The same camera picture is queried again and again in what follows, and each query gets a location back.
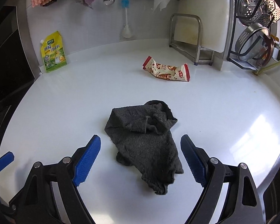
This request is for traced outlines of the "steel steamer basket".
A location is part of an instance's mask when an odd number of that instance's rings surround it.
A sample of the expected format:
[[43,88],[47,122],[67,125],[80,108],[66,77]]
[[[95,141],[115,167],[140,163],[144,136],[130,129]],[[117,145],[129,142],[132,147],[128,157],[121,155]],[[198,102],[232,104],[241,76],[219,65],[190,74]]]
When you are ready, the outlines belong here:
[[245,26],[258,23],[268,28],[280,20],[280,7],[275,0],[238,0],[237,18]]

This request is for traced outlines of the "black oven appliance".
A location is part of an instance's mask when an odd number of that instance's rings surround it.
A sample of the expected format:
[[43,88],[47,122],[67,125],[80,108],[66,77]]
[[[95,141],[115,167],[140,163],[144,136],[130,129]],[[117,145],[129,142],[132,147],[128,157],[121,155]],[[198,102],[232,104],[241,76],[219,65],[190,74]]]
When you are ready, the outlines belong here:
[[0,146],[16,108],[40,75],[26,3],[7,0],[0,10]]

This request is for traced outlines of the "blue white bottle brush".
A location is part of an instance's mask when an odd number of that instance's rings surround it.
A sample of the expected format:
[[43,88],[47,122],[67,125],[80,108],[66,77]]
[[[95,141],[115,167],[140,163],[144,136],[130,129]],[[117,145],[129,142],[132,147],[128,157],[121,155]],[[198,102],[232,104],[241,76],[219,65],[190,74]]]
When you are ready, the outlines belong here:
[[133,34],[130,25],[128,23],[129,0],[122,0],[121,6],[124,9],[124,25],[121,31],[121,36],[125,39],[130,39],[132,38]]

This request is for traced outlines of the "black wall rack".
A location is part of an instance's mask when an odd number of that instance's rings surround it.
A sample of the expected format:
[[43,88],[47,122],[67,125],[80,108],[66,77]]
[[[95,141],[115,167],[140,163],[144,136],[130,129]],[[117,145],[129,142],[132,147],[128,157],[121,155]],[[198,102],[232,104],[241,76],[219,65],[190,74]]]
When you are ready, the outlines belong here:
[[280,65],[280,8],[274,0],[233,0],[227,60],[254,74]]

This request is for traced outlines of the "steel cutting board stand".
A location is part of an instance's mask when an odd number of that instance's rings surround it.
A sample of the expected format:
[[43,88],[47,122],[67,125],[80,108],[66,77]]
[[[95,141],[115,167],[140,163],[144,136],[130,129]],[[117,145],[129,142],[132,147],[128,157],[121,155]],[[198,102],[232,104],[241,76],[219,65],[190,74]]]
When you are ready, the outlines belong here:
[[[174,39],[174,30],[177,22],[177,17],[186,17],[195,19],[198,24],[198,35],[197,35],[197,43],[185,43],[182,41],[177,41]],[[181,14],[174,13],[170,17],[170,26],[169,26],[169,47],[175,49],[189,60],[193,62],[195,66],[197,65],[213,65],[213,57],[214,51],[205,48],[202,46],[202,21],[199,16],[192,14]]]

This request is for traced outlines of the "white cutting board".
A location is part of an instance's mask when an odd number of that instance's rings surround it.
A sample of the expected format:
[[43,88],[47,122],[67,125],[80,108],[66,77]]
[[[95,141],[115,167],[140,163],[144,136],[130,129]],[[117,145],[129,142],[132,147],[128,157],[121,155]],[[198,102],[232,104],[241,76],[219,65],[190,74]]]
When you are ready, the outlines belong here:
[[230,0],[180,0],[178,12],[201,19],[201,46],[222,53],[228,34]]

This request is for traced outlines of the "yellow green refill pouch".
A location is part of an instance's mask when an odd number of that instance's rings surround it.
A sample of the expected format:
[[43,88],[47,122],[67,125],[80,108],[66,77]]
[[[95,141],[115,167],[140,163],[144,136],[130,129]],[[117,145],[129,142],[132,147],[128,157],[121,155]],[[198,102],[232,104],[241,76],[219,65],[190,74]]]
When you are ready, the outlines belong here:
[[55,71],[67,65],[63,40],[59,31],[42,39],[40,43],[40,52],[46,73]]

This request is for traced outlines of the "dark grey rag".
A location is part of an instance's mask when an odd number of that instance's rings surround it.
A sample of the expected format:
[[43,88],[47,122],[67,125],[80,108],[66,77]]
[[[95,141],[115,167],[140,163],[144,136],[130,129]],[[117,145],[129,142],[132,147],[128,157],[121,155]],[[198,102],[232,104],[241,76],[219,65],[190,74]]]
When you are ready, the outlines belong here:
[[159,100],[114,108],[105,132],[116,146],[116,160],[134,166],[157,195],[165,195],[183,166],[171,134],[177,123],[169,106]]

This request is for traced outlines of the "red white snack wrapper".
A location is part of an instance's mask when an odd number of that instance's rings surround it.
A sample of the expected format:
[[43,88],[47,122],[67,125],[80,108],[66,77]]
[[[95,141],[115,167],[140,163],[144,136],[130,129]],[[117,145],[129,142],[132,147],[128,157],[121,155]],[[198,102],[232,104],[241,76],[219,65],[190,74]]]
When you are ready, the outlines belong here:
[[143,70],[156,78],[172,81],[190,81],[190,71],[187,64],[181,66],[164,65],[157,63],[149,56],[143,63]]

